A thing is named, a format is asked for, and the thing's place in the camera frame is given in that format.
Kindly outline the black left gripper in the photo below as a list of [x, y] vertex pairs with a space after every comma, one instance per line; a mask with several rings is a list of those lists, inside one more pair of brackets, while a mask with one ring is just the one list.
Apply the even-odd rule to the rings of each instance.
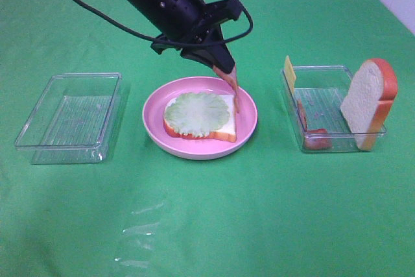
[[[221, 0], [212, 3], [172, 1], [162, 8], [156, 26], [161, 31], [157, 37], [163, 43], [152, 43], [158, 54], [163, 50], [181, 46], [184, 43], [213, 43], [223, 40], [219, 27], [229, 20], [238, 20], [242, 4], [238, 0]], [[186, 47], [180, 56], [208, 67], [216, 66], [223, 73], [231, 73], [235, 60], [226, 44], [209, 47]]]

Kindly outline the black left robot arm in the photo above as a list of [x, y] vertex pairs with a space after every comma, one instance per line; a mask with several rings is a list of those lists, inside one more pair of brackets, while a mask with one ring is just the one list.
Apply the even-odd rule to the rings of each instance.
[[235, 71], [236, 63], [227, 48], [221, 25], [238, 20], [243, 5], [239, 0], [127, 0], [161, 33], [153, 38], [136, 32], [81, 0], [73, 0], [108, 23], [138, 38], [150, 41], [152, 49], [161, 54], [166, 49], [180, 51], [182, 58], [215, 67], [224, 74]]

